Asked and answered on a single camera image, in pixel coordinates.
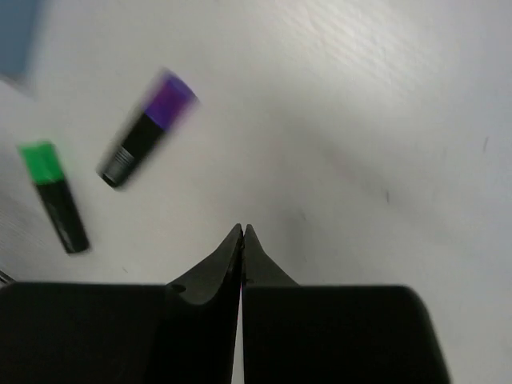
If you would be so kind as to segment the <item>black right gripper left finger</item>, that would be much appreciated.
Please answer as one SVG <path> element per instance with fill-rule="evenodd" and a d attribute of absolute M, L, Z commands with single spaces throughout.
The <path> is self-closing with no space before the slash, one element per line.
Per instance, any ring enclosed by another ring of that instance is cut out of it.
<path fill-rule="evenodd" d="M 1 290 L 4 383 L 228 383 L 242 228 L 165 285 L 15 282 Z"/>

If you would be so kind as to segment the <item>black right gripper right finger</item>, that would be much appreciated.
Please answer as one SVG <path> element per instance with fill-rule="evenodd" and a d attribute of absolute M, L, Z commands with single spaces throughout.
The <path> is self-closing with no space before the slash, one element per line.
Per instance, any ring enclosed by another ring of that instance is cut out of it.
<path fill-rule="evenodd" d="M 302 286 L 244 235 L 248 383 L 448 383 L 429 312 L 409 287 Z"/>

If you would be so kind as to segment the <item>green cap black highlighter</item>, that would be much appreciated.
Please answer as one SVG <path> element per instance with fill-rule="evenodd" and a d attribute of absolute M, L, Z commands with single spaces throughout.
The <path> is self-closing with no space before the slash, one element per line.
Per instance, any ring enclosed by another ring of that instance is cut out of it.
<path fill-rule="evenodd" d="M 90 241 L 54 144 L 32 142 L 20 145 L 18 152 L 64 251 L 87 251 Z"/>

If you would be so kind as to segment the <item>purple cap black highlighter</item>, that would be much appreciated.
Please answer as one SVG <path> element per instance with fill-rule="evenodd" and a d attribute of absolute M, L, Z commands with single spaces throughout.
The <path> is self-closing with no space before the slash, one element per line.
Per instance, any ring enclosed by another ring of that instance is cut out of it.
<path fill-rule="evenodd" d="M 124 187 L 196 101 L 195 93 L 179 76 L 170 70 L 161 72 L 107 152 L 98 170 L 101 179 L 113 189 Z"/>

